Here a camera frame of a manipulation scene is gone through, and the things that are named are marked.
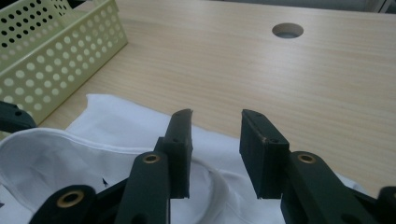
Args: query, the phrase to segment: desk grommet hole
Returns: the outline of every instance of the desk grommet hole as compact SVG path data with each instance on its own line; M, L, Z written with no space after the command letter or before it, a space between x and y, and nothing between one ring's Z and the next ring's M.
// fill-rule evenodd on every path
M302 35L304 33L304 29L299 24L285 22L274 26L272 32L280 38L292 39Z

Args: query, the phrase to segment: crumpled white cloth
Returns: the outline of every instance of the crumpled white cloth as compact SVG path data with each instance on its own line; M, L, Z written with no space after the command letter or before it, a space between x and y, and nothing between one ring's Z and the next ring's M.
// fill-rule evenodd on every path
M86 184L99 192L106 188L102 178L111 186L128 177L134 158L154 148L169 120L116 96L90 94L87 109L66 131L12 134L0 142L1 223L28 223L63 187ZM279 200L257 200L239 139L193 126L192 142L191 197L171 201L172 223L284 223Z

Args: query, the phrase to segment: basket hole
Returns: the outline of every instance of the basket hole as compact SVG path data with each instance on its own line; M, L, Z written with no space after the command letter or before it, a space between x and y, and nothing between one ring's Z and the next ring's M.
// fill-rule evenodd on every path
M6 79L4 80L4 84L5 84L6 86L8 86L8 87L11 87L11 86L14 85L14 80L13 80L12 78L6 78Z
M44 74L43 74L43 73L41 73L41 72L37 72L37 73L35 74L35 78L37 78L37 79L41 80L41 79L43 79L43 78L44 78Z
M14 102L14 98L12 96L5 96L4 97L4 102L13 103Z
M59 74L54 74L54 75L52 76L52 78L53 78L53 80L55 80L55 81L59 81L59 80L61 79L61 76L59 76Z
M34 85L35 85L35 82L32 79L26 80L27 87L33 87Z
M60 86L62 89L65 89L67 87L67 83L63 81L63 82L61 82Z
M43 109L43 106L41 104L35 104L35 110L39 111L42 109Z
M59 90L58 89L53 89L52 90L52 95L58 95L59 94Z
M25 102L28 104L31 104L33 102L34 98L31 95L28 95L25 97Z
M51 72L53 71L52 66L51 66L51 65L47 65L47 66L46 66L46 71L47 71L48 73L51 73Z
M24 78L24 77L25 77L25 74L24 74L24 72L23 72L22 70L18 70L18 71L15 73L15 76L16 76L17 78Z
M75 80L75 78L72 75L70 75L70 76L67 77L67 80L69 82L73 82Z
M47 88L50 88L52 86L52 83L47 80L47 81L44 82L44 86L47 87Z
M33 71L35 70L35 65L33 63L28 63L26 65L27 70Z
M51 99L49 96L44 96L43 101L44 101L44 103L49 103L51 101Z
M15 93L17 95L23 95L24 94L24 89L21 87L18 87L17 89L15 89Z

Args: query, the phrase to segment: perforated basket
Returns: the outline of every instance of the perforated basket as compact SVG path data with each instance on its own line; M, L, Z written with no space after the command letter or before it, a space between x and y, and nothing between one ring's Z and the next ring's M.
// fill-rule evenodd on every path
M66 0L22 0L0 11L0 100L41 122L126 45L114 0L86 12Z

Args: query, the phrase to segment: table surface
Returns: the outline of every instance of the table surface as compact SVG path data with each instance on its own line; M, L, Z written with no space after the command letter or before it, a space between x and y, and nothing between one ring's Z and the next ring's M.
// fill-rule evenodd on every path
M396 15L199 0L118 0L129 44L41 123L66 128L87 93L116 94L238 137L243 108L291 150L372 196L396 185ZM283 22L304 28L275 36Z

